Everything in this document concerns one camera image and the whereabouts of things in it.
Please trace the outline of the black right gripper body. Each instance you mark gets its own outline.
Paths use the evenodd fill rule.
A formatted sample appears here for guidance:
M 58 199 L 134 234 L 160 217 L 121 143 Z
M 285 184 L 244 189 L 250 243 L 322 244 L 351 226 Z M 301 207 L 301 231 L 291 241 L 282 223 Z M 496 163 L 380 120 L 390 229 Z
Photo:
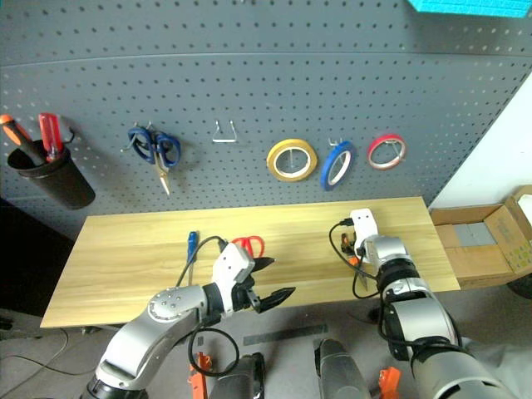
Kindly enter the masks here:
M 358 260 L 355 242 L 351 240 L 348 233 L 342 233 L 341 235 L 341 250 L 349 260 Z

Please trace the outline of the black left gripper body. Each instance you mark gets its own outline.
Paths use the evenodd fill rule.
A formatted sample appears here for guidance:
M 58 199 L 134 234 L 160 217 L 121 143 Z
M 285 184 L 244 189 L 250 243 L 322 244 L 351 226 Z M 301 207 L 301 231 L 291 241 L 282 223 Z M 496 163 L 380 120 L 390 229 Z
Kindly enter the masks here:
M 256 313 L 261 313 L 260 297 L 254 291 L 255 281 L 250 273 L 241 270 L 235 277 L 235 284 L 231 291 L 233 311 L 238 312 L 252 308 Z

